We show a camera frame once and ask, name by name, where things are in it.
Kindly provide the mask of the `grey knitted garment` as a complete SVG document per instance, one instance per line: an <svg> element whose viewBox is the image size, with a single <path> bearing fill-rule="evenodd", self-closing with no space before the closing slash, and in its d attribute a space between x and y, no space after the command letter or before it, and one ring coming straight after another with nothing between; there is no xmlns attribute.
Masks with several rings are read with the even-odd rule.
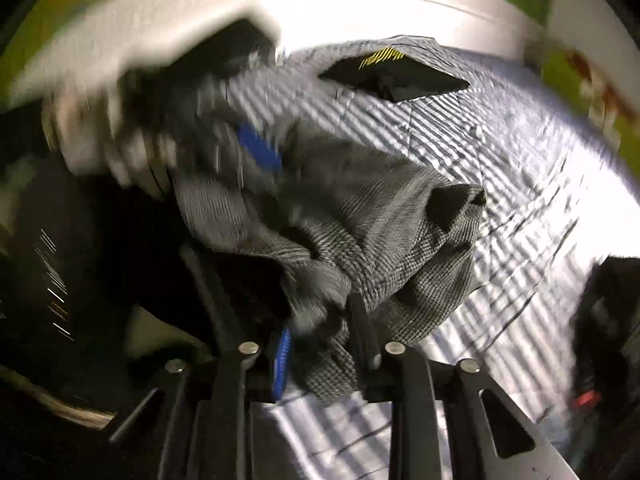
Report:
<svg viewBox="0 0 640 480"><path fill-rule="evenodd" d="M357 387L345 307L415 344L465 300L484 190L430 165L288 120L261 136L282 168L259 168L215 122L180 153L175 192L184 221L214 252L283 272L299 387L332 403Z"/></svg>

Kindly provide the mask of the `black garment with yellow stripes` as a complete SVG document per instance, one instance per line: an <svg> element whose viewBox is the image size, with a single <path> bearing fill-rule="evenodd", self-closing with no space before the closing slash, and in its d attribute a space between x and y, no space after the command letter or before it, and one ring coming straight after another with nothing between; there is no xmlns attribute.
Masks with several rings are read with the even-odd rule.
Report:
<svg viewBox="0 0 640 480"><path fill-rule="evenodd" d="M393 47L342 58L319 77L392 103L442 96L470 86L466 80L416 61Z"/></svg>

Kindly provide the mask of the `striped grey bed sheet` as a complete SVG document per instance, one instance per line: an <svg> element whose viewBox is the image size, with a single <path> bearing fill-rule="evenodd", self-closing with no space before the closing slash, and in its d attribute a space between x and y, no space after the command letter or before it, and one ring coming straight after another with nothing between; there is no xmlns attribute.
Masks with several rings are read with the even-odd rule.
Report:
<svg viewBox="0 0 640 480"><path fill-rule="evenodd" d="M351 56L393 48L468 88L393 104L323 81ZM589 272L634 255L639 206L620 162L527 68L397 36L334 44L259 66L224 86L258 128L308 131L392 154L423 174L382 220L392 246L434 229L393 300L402 339L432 358L473 358L573 467L589 420L570 414L573 321Z"/></svg>

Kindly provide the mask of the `pile of dark clothes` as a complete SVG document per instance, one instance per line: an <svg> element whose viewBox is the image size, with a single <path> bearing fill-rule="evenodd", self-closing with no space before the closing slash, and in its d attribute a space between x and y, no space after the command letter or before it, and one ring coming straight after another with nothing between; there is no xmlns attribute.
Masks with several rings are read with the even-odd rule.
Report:
<svg viewBox="0 0 640 480"><path fill-rule="evenodd" d="M592 269L572 319L570 463L582 479L639 477L639 260Z"/></svg>

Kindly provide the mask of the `folded green floral blanket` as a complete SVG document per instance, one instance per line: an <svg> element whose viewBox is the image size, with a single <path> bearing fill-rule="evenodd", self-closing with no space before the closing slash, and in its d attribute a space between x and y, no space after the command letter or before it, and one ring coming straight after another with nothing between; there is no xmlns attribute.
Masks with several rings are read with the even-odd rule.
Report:
<svg viewBox="0 0 640 480"><path fill-rule="evenodd" d="M523 56L550 89L589 120L638 178L638 105L625 98L588 56L562 42L546 37L529 41Z"/></svg>

